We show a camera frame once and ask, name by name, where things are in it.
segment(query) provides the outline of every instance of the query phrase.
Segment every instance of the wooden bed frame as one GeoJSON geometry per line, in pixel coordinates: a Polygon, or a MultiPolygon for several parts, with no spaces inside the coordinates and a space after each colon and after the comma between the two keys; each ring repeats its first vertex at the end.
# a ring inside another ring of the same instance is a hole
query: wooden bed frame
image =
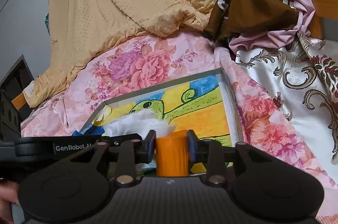
{"type": "MultiPolygon", "coordinates": [[[[309,25],[309,30],[311,31],[310,37],[322,40],[323,28],[320,18],[338,21],[338,0],[312,0],[312,3],[316,9],[316,13],[309,25]]],[[[12,100],[12,103],[19,110],[27,102],[23,93],[21,93],[12,100]]]]}

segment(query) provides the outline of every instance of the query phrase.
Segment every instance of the white wall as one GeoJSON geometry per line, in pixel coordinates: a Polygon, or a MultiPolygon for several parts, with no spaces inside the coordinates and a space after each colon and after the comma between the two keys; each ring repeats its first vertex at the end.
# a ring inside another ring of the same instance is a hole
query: white wall
{"type": "Polygon", "coordinates": [[[0,80],[22,54],[34,77],[49,67],[47,13],[47,0],[0,0],[0,80]]]}

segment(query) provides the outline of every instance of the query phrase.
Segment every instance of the white cotton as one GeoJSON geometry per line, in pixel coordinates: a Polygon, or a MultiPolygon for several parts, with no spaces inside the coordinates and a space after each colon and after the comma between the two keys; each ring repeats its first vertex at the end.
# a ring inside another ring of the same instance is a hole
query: white cotton
{"type": "Polygon", "coordinates": [[[176,128],[175,125],[169,125],[166,120],[156,119],[155,113],[151,109],[123,115],[102,127],[107,136],[137,133],[142,139],[147,136],[151,129],[156,131],[156,137],[158,138],[167,136],[176,128]]]}

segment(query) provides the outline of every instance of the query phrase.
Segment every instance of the orange cap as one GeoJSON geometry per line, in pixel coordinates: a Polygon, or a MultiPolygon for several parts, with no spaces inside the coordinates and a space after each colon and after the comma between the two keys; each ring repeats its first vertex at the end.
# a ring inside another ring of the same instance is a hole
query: orange cap
{"type": "Polygon", "coordinates": [[[156,173],[157,176],[188,176],[188,138],[187,130],[156,138],[156,173]]]}

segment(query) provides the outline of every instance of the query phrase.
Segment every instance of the pink floral fabric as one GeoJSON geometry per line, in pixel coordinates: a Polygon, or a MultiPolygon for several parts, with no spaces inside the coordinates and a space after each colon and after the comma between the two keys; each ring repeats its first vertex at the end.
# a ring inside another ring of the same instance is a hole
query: pink floral fabric
{"type": "Polygon", "coordinates": [[[200,33],[178,30],[167,38],[131,38],[89,62],[69,89],[22,123],[21,134],[71,135],[107,99],[214,68],[213,48],[200,33]]]}
{"type": "Polygon", "coordinates": [[[245,142],[315,176],[325,190],[324,203],[317,220],[322,224],[336,224],[338,187],[278,110],[278,98],[271,98],[262,86],[232,61],[226,48],[215,49],[215,64],[225,70],[232,84],[245,142]]]}

